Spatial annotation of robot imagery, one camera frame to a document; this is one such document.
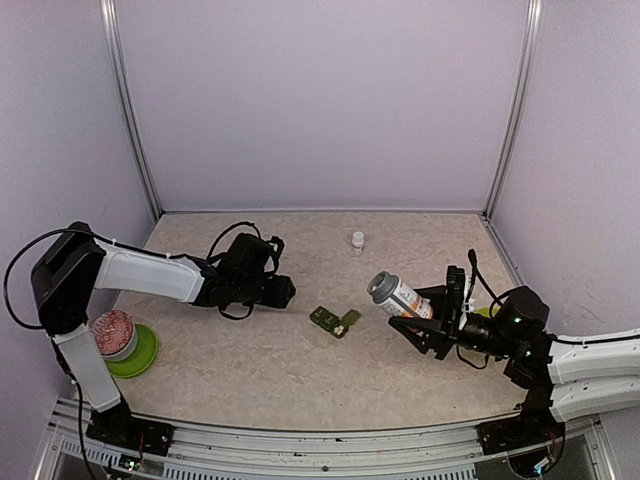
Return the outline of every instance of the wire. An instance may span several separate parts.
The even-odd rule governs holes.
[[[502,302],[500,302],[500,300],[505,299],[506,297],[508,297],[509,295],[511,295],[511,293],[513,293],[514,290],[516,290],[519,287],[515,287],[512,288],[510,290],[507,290],[506,292],[501,293],[500,295],[498,295],[497,298],[494,298],[493,301],[491,302],[491,305],[489,306],[489,318],[491,318],[493,320],[493,307],[496,306],[496,304],[500,303],[500,306],[502,306]]]
[[[131,475],[130,477],[127,477],[127,480],[132,480],[136,478],[143,468],[143,463],[144,463],[144,453],[142,453],[143,447],[144,447],[144,433],[140,435],[140,448],[138,449],[138,455],[140,455],[140,459],[138,460],[138,468],[133,470],[134,474]]]
[[[485,368],[487,368],[487,365],[489,365],[489,355],[484,356],[484,365],[478,366],[475,363],[473,363],[471,360],[468,360],[462,356],[462,353],[460,353],[460,346],[458,345],[456,345],[456,354],[458,355],[458,358],[460,360],[462,360],[464,363],[466,363],[470,367],[475,368],[476,370],[484,370]]]
[[[556,338],[553,338],[553,341],[558,343],[563,343],[565,345],[598,345],[602,343],[625,342],[627,340],[638,340],[638,339],[640,339],[640,334],[629,335],[628,337],[619,337],[619,338],[601,338],[598,340],[585,340],[584,342],[575,342],[573,340],[562,340],[556,337]]]
[[[477,267],[477,257],[476,251],[472,248],[467,253],[467,257],[469,258],[469,263],[471,263],[471,280],[469,281],[469,291],[467,292],[467,298],[464,299],[465,303],[469,303],[471,300],[471,294],[473,293],[473,288],[476,286],[476,277],[478,276],[478,267]]]
[[[251,316],[251,314],[253,313],[253,308],[254,308],[253,303],[250,303],[247,307],[247,313],[245,313],[242,316],[236,316],[236,315],[231,315],[230,313],[226,312],[226,308],[222,308],[222,307],[218,307],[218,311],[220,312],[220,315],[222,315],[224,318],[229,319],[229,320],[234,320],[234,321],[239,321],[239,320],[244,320],[245,318],[248,318],[249,316]]]
[[[89,472],[89,476],[91,480],[98,480],[91,470],[91,464],[89,463],[89,459],[87,458],[87,449],[84,445],[84,435],[82,433],[82,388],[80,384],[74,380],[76,384],[76,388],[78,389],[78,438],[80,439],[80,450],[82,451],[82,459],[84,460],[84,465],[87,467],[87,471]]]
[[[557,455],[559,455],[559,452],[561,451],[561,447],[559,446],[560,445],[560,439],[558,437],[556,437],[553,434],[553,432],[551,432],[550,435],[551,435],[551,446],[553,447],[552,451],[551,451],[551,455],[557,456]]]
[[[467,253],[467,256],[469,258],[469,263],[471,263],[472,277],[475,272],[475,275],[478,277],[478,280],[480,280],[480,283],[482,283],[482,286],[484,287],[484,289],[489,293],[489,295],[491,295],[491,298],[493,298],[494,302],[502,306],[502,302],[500,301],[500,298],[496,296],[496,294],[493,292],[493,290],[491,289],[487,281],[484,279],[484,277],[480,273],[480,270],[478,270],[478,257],[476,256],[476,251],[472,248]]]
[[[18,325],[20,325],[22,328],[26,328],[27,330],[44,329],[42,325],[30,325],[28,323],[23,322],[22,320],[20,320],[20,318],[16,315],[15,311],[13,310],[13,307],[11,306],[11,301],[9,300],[9,277],[11,275],[11,271],[13,270],[13,267],[18,262],[18,260],[20,260],[20,258],[22,258],[22,256],[25,253],[27,253],[29,250],[31,250],[35,245],[42,242],[43,240],[46,240],[49,237],[53,237],[54,235],[62,235],[64,233],[77,233],[77,234],[87,235],[93,239],[100,240],[101,242],[111,244],[115,247],[124,248],[126,250],[131,250],[133,252],[138,252],[138,253],[144,253],[146,255],[151,255],[159,258],[165,258],[165,259],[169,258],[170,260],[175,260],[177,258],[182,258],[185,256],[184,253],[181,253],[179,255],[171,255],[167,257],[167,255],[164,255],[162,253],[152,252],[150,250],[145,250],[144,248],[138,248],[132,245],[127,245],[125,243],[116,242],[115,240],[110,240],[108,238],[103,237],[102,235],[98,235],[97,233],[81,230],[79,228],[58,228],[56,230],[51,230],[50,232],[44,233],[40,235],[38,238],[36,238],[35,240],[30,241],[24,247],[22,247],[22,249],[20,249],[20,251],[11,259],[4,273],[4,282],[2,285],[3,294],[4,294],[4,303],[7,307],[7,311],[9,312],[9,315],[11,316],[12,320],[16,322]]]
[[[556,465],[558,465],[558,463],[560,463],[560,459],[562,458],[562,454],[564,453],[564,444],[567,443],[567,439],[565,434],[562,435],[562,443],[560,444],[560,450],[558,451],[558,454],[555,455],[552,458],[552,462],[549,464],[549,468],[547,468],[544,472],[542,473],[549,473],[551,470],[553,470],[555,468]]]
[[[218,235],[218,238],[215,239],[215,241],[211,245],[211,248],[209,249],[209,253],[207,253],[207,262],[208,263],[213,263],[212,262],[213,252],[215,251],[216,247],[218,246],[218,243],[220,243],[220,240],[222,240],[226,234],[228,234],[231,230],[234,230],[234,229],[236,229],[238,227],[245,227],[245,226],[253,228],[255,230],[255,232],[258,234],[258,238],[260,240],[262,240],[262,235],[260,235],[260,230],[258,230],[258,227],[256,227],[255,223],[247,222],[247,221],[234,223],[230,227],[227,227],[220,235]]]

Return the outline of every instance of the can label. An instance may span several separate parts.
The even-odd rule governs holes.
[[[433,316],[433,309],[429,302],[402,280],[398,283],[393,293],[389,295],[389,298],[378,306],[392,317],[422,317],[430,319]]]

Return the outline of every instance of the plastic container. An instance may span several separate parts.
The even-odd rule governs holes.
[[[392,317],[433,317],[433,309],[427,299],[422,298],[397,275],[382,271],[369,282],[367,292],[373,303]]]
[[[111,310],[100,315],[91,325],[102,358],[120,362],[129,357],[138,345],[137,330],[129,314]]]
[[[360,255],[364,248],[364,233],[353,232],[353,235],[351,236],[351,245],[353,245],[354,253],[356,255]]]

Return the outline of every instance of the black cable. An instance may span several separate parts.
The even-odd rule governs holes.
[[[472,248],[471,250],[469,250],[467,256],[469,257],[469,263],[471,263],[472,277],[474,275],[477,276],[478,280],[480,280],[480,283],[482,283],[482,286],[484,287],[484,289],[487,291],[487,293],[489,293],[489,295],[491,295],[491,298],[493,299],[493,301],[496,302],[498,305],[502,306],[502,302],[500,301],[500,298],[496,296],[496,294],[493,292],[493,290],[491,289],[487,281],[484,279],[484,277],[480,273],[480,270],[478,269],[478,257],[476,256],[476,251]]]
[[[234,230],[238,227],[251,227],[255,230],[255,232],[258,234],[258,238],[260,240],[262,240],[262,235],[260,235],[260,230],[258,230],[258,227],[256,227],[255,223],[252,222],[238,222],[238,223],[234,223],[233,225],[231,225],[230,227],[227,227],[220,235],[218,235],[218,238],[215,239],[215,241],[213,242],[213,244],[211,245],[211,248],[209,249],[209,253],[207,253],[207,262],[208,263],[212,263],[212,257],[213,257],[213,252],[215,251],[216,247],[218,246],[218,243],[220,243],[220,240],[222,240],[224,238],[224,236],[229,233],[231,230]]]
[[[515,288],[512,288],[512,289],[510,289],[510,290],[507,290],[506,292],[501,293],[500,295],[498,295],[496,298],[494,298],[494,299],[491,301],[491,305],[489,306],[489,318],[490,318],[491,320],[493,320],[493,307],[494,307],[498,302],[500,302],[500,300],[503,300],[503,299],[505,299],[506,297],[508,297],[509,295],[511,295],[511,293],[512,293],[515,289],[517,289],[517,288],[519,288],[519,287],[515,287]]]
[[[629,335],[628,337],[620,337],[620,338],[601,338],[599,340],[587,340],[584,342],[575,342],[573,340],[561,340],[556,337],[556,338],[553,338],[553,341],[558,343],[563,343],[565,345],[598,345],[601,343],[625,342],[627,340],[638,340],[638,339],[640,339],[640,334]]]
[[[471,263],[471,280],[469,281],[469,291],[467,292],[467,298],[464,299],[464,303],[468,304],[469,300],[471,300],[471,294],[473,293],[473,289],[476,286],[476,277],[478,276],[478,266],[477,266],[478,260],[476,257],[476,251],[473,248],[469,250],[469,252],[467,253],[467,257],[469,258],[469,263]]]
[[[249,317],[253,313],[254,306],[255,306],[254,303],[250,303],[248,305],[249,309],[247,310],[247,313],[244,314],[242,317],[231,315],[230,313],[227,313],[225,310],[223,310],[222,307],[218,307],[218,311],[220,312],[220,315],[222,315],[224,318],[237,321],[237,320],[244,320],[245,318]]]
[[[487,368],[487,365],[489,365],[489,355],[484,356],[484,365],[478,366],[471,360],[468,360],[462,356],[462,353],[460,353],[460,347],[458,345],[456,345],[456,354],[458,355],[458,359],[462,360],[464,363],[466,363],[470,367],[475,368],[476,370],[484,370],[485,368]]]
[[[91,470],[91,464],[89,463],[89,459],[87,458],[87,449],[84,446],[84,435],[82,433],[82,388],[78,382],[76,383],[76,388],[78,389],[78,438],[80,439],[80,450],[82,451],[82,459],[84,460],[84,465],[87,467],[87,471],[89,472],[89,476],[91,480],[98,480]]]
[[[13,307],[11,306],[11,301],[9,300],[9,276],[11,275],[11,270],[13,269],[15,264],[18,262],[18,260],[20,260],[20,258],[29,250],[31,250],[35,245],[42,242],[43,240],[46,240],[49,237],[52,237],[54,235],[62,235],[64,233],[78,233],[82,235],[88,235],[93,239],[100,240],[101,242],[108,243],[115,247],[124,248],[127,250],[131,250],[133,252],[143,253],[143,254],[151,255],[158,258],[165,258],[165,259],[169,258],[170,260],[175,260],[177,258],[182,258],[185,256],[184,253],[181,253],[179,255],[170,255],[167,257],[167,255],[162,253],[152,252],[150,250],[145,250],[144,248],[138,248],[132,245],[127,245],[125,243],[116,242],[114,240],[110,240],[106,237],[103,237],[102,235],[98,235],[97,233],[88,232],[86,230],[80,230],[78,228],[58,228],[56,230],[51,230],[50,232],[44,233],[40,235],[38,238],[36,238],[35,240],[30,241],[24,247],[22,247],[22,249],[20,249],[20,251],[11,259],[4,273],[4,282],[2,285],[3,293],[4,293],[4,303],[13,321],[16,322],[18,325],[20,325],[22,328],[26,328],[27,330],[42,330],[44,327],[42,325],[30,325],[28,323],[24,323],[22,320],[20,320],[20,318],[18,318],[18,316],[14,312]]]

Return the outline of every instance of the table surface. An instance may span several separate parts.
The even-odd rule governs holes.
[[[469,248],[496,292],[511,288],[476,215],[172,214],[162,217],[147,248],[204,257],[216,236],[240,220],[285,241],[279,273],[292,277],[296,296],[284,311],[257,307],[250,318],[231,321],[214,309],[123,292],[116,308],[160,340],[149,371],[118,380],[134,411],[236,427],[369,430],[487,418],[524,400],[525,391],[502,374],[504,363],[476,371],[455,352],[444,361],[420,354],[366,292],[381,270],[414,288],[442,284],[448,265],[468,269]],[[356,230],[366,236],[360,256],[350,244]],[[488,305],[481,286],[474,297]],[[310,321],[319,305],[339,316],[355,308],[363,317],[336,339]]]

